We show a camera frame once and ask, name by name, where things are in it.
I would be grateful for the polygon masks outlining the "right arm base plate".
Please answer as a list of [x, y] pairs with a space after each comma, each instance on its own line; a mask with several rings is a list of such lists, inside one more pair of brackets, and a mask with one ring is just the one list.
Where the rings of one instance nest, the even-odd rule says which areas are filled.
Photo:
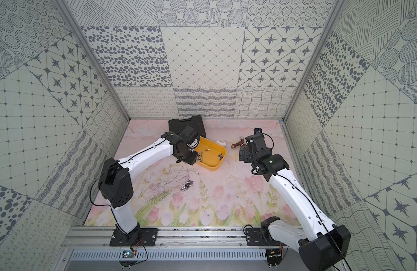
[[242, 231], [246, 237], [247, 246], [286, 246], [286, 244], [274, 240], [269, 236], [267, 230], [261, 229], [260, 227], [246, 225]]

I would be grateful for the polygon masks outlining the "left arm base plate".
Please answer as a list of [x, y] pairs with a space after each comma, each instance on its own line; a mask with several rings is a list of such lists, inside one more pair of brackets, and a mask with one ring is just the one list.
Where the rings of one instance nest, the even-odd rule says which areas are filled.
[[158, 228], [141, 228], [138, 224], [130, 233], [124, 233], [117, 224], [109, 245], [111, 247], [133, 247], [136, 245], [154, 247], [158, 231]]

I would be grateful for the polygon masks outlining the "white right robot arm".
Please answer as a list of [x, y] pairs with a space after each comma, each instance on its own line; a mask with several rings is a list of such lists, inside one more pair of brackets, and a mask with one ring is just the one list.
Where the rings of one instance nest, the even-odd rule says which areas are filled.
[[299, 253], [310, 271], [326, 271], [346, 260], [351, 233], [346, 226], [337, 226], [310, 198], [296, 180], [289, 164], [267, 147], [266, 134], [260, 128], [245, 138], [239, 159], [252, 166], [251, 173], [262, 176], [284, 198], [301, 227], [286, 224], [271, 216], [259, 228], [246, 225], [243, 232], [248, 246], [286, 246]]

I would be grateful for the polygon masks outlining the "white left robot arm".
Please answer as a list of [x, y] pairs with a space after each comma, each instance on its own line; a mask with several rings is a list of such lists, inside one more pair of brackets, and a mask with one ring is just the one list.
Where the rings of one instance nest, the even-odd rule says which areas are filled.
[[186, 126], [180, 133], [165, 132], [148, 147], [125, 158], [110, 158], [103, 164], [97, 187], [107, 201], [117, 229], [129, 236], [137, 233], [140, 227], [131, 200], [134, 197], [133, 180], [144, 170], [164, 158], [174, 156], [176, 160], [193, 165], [198, 157], [195, 151], [200, 135], [195, 129]]

